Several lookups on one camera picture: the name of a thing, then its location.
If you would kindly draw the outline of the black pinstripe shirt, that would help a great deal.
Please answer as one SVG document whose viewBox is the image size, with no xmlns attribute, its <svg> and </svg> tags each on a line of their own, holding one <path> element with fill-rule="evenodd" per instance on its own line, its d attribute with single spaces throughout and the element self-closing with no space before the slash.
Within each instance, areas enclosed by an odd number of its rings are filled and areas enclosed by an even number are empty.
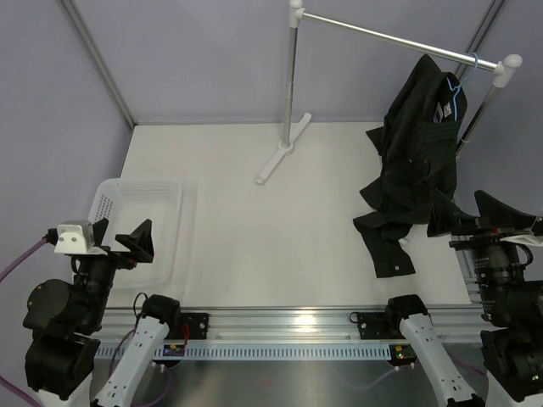
<svg viewBox="0 0 543 407">
<path fill-rule="evenodd" d="M 465 115 L 457 122 L 441 119 L 447 77 L 454 84 L 459 81 L 423 55 L 383 124 L 367 132 L 382 168 L 378 178 L 360 191 L 372 212 L 354 218 L 353 224 L 380 279 L 414 274 L 415 267 L 400 242 L 414 225 L 428 223 L 434 189 L 448 198 L 456 190 L 456 143 Z M 466 114 L 465 93 L 462 99 Z"/>
</svg>

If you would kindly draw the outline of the blue wire hanger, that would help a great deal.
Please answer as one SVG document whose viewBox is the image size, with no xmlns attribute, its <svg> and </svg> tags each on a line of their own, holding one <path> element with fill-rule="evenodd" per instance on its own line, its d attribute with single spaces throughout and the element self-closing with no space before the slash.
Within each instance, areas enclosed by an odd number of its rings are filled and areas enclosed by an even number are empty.
<svg viewBox="0 0 543 407">
<path fill-rule="evenodd" d="M 442 103 L 441 119 L 446 122 L 457 122 L 462 119 L 465 114 L 465 103 L 463 102 L 463 86 L 469 79 L 472 74 L 466 74 L 461 80 L 456 84 L 453 83 L 452 79 L 447 77 L 446 84 L 448 86 L 448 94 L 446 95 L 446 100 Z"/>
</svg>

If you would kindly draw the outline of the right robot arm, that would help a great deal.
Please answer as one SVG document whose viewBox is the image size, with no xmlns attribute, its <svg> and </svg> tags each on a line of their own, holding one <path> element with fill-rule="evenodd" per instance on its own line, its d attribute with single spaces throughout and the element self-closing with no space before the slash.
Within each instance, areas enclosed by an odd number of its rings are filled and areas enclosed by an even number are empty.
<svg viewBox="0 0 543 407">
<path fill-rule="evenodd" d="M 488 378 L 485 398 L 466 383 L 435 333 L 416 294 L 391 298 L 384 327 L 412 347 L 441 406 L 540 406 L 542 404 L 542 282 L 528 281 L 532 247 L 542 244 L 542 215 L 519 211 L 487 192 L 474 194 L 479 215 L 433 192 L 429 235 L 450 234 L 457 252 L 467 251 L 482 304 L 494 328 L 480 333 Z"/>
</svg>

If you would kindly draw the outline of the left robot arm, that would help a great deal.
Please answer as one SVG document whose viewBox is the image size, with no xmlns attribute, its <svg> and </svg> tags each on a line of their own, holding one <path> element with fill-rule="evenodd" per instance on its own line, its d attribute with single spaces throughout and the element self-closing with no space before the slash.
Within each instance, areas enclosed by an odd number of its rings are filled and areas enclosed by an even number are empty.
<svg viewBox="0 0 543 407">
<path fill-rule="evenodd" d="M 149 296 L 124 355 L 97 395 L 90 395 L 100 345 L 92 335 L 102 328 L 115 274 L 154 260 L 150 219 L 115 236 L 121 251 L 102 243 L 108 225 L 106 219 L 65 222 L 45 236 L 55 253 L 70 257 L 75 272 L 72 282 L 39 284 L 27 300 L 23 326 L 31 330 L 32 343 L 25 355 L 26 380 L 46 406 L 131 405 L 154 351 L 182 329 L 179 302 Z"/>
</svg>

